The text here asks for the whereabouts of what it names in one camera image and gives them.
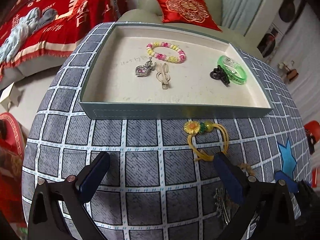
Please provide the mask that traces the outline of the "silver hair pin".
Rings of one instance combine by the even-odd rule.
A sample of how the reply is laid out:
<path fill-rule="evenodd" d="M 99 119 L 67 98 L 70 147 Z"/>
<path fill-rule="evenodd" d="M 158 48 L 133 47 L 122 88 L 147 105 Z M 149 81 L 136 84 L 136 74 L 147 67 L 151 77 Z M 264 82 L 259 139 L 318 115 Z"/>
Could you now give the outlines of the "silver hair pin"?
<path fill-rule="evenodd" d="M 221 219 L 223 226 L 227 226 L 230 223 L 231 218 L 226 204 L 224 189 L 216 188 L 214 199 L 216 205 L 216 213 Z"/>

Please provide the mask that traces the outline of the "black claw hair clip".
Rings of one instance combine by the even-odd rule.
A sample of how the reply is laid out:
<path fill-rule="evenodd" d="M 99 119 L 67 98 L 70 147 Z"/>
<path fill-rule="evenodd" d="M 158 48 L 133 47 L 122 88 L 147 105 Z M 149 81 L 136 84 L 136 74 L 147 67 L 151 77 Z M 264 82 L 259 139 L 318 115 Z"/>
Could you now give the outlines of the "black claw hair clip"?
<path fill-rule="evenodd" d="M 229 86 L 230 80 L 227 73 L 223 70 L 220 65 L 217 65 L 213 71 L 210 72 L 210 77 L 214 80 L 220 80 L 225 86 Z"/>

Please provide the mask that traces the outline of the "silver pink heart pendant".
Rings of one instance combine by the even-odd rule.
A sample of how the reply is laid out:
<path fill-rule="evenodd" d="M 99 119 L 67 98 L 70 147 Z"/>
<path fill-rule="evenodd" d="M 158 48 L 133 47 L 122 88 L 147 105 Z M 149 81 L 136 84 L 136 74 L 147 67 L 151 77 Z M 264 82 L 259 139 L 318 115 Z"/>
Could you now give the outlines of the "silver pink heart pendant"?
<path fill-rule="evenodd" d="M 146 63 L 135 68 L 135 75 L 136 77 L 146 77 L 155 70 L 155 67 L 156 63 L 153 63 L 152 58 L 149 57 L 149 60 L 146 61 Z"/>

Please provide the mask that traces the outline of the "beige hair clip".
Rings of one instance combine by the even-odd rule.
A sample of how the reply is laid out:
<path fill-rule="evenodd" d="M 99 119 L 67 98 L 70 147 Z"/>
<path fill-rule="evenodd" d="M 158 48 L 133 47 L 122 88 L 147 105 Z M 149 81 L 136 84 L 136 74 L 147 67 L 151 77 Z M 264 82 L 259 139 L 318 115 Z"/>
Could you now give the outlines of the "beige hair clip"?
<path fill-rule="evenodd" d="M 156 71 L 157 71 L 156 78 L 161 83 L 162 89 L 163 90 L 168 89 L 170 76 L 168 75 L 169 67 L 168 67 L 167 63 L 157 64 Z"/>

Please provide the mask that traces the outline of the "grey-green jewelry tray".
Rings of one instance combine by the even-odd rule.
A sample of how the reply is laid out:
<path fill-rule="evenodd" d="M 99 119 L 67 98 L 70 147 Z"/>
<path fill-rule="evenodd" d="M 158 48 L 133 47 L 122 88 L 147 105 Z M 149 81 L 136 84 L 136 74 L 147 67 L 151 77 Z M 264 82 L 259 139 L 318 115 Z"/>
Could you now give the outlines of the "grey-green jewelry tray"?
<path fill-rule="evenodd" d="M 137 77 L 152 42 L 179 46 L 183 63 L 169 63 L 167 89 L 153 70 Z M 244 69 L 243 85 L 210 77 L 221 56 Z M 84 81 L 80 105 L 91 119 L 256 118 L 273 109 L 271 98 L 244 53 L 219 38 L 160 24 L 115 23 L 105 33 Z"/>

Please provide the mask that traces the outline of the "red toy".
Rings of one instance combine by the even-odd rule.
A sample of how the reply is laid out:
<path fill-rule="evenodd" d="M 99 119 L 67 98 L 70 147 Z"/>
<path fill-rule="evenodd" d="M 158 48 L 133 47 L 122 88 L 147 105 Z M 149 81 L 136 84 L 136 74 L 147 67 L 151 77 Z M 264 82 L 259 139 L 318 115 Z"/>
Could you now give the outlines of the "red toy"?
<path fill-rule="evenodd" d="M 320 137 L 320 125 L 316 120 L 312 120 L 304 125 L 306 137 L 308 139 L 308 146 L 310 154 L 313 155 L 315 152 L 315 145 L 319 142 Z"/>

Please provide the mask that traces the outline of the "grey checked tablecloth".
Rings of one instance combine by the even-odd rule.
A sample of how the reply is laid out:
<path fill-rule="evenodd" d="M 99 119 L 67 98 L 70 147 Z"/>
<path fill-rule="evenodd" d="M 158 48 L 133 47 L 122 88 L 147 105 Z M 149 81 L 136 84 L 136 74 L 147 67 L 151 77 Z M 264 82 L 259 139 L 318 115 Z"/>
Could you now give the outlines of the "grey checked tablecloth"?
<path fill-rule="evenodd" d="M 75 184 L 100 152 L 111 165 L 82 209 L 106 239 L 216 239 L 222 221 L 215 189 L 223 183 L 211 161 L 225 151 L 258 181 L 283 171 L 310 182 L 308 140 L 298 108 L 282 78 L 244 53 L 271 98 L 273 109 L 256 118 L 91 119 L 80 105 L 90 63 L 110 25 L 94 27 L 57 72 L 33 120 L 22 168 L 22 203 L 28 224 L 50 221 L 39 184 Z M 152 62 L 183 63 L 176 45 L 152 42 Z"/>

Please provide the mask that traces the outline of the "red patterned box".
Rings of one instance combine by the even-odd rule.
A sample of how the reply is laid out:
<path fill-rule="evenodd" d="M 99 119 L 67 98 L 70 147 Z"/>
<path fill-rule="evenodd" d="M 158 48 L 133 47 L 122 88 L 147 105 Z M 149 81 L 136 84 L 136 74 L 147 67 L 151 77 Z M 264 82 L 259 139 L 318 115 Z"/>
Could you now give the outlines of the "red patterned box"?
<path fill-rule="evenodd" d="M 1 211 L 10 224 L 26 225 L 22 204 L 25 137 L 10 113 L 1 114 Z"/>

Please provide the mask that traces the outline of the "green translucent bangle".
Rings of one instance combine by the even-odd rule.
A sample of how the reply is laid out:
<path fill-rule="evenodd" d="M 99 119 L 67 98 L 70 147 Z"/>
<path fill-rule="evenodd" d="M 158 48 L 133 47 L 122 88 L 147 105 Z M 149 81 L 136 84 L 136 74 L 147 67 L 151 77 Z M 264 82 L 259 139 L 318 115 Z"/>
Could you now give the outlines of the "green translucent bangle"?
<path fill-rule="evenodd" d="M 237 85 L 244 85 L 247 81 L 247 74 L 242 66 L 225 55 L 219 57 L 217 64 L 225 71 L 229 81 Z"/>

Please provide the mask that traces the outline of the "light grey clothing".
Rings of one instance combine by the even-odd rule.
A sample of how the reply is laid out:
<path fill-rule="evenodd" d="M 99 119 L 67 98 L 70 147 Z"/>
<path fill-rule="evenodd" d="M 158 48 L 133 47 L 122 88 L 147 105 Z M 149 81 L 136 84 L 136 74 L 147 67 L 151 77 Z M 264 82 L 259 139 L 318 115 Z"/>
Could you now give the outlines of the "light grey clothing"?
<path fill-rule="evenodd" d="M 9 36 L 1 45 L 1 63 L 8 63 L 19 51 L 26 39 L 33 33 L 56 19 L 57 11 L 48 8 L 44 12 L 38 7 L 31 9 L 11 29 Z"/>

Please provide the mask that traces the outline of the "red blanket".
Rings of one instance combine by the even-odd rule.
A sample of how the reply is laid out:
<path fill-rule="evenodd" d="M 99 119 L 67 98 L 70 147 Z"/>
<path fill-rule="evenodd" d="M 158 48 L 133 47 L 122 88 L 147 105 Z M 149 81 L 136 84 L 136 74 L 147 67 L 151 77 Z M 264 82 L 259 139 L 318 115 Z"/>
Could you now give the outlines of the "red blanket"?
<path fill-rule="evenodd" d="M 25 77 L 30 60 L 69 57 L 93 27 L 127 10 L 127 0 L 18 0 L 1 24 L 1 81 Z"/>

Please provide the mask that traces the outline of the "red embroidered cushion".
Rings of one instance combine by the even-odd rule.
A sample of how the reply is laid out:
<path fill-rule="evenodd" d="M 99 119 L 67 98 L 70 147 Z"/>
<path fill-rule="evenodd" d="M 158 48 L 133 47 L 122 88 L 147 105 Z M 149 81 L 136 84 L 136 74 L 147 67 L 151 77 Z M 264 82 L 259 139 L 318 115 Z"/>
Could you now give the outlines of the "red embroidered cushion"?
<path fill-rule="evenodd" d="M 222 32 L 204 0 L 157 0 L 163 23 L 186 23 Z"/>

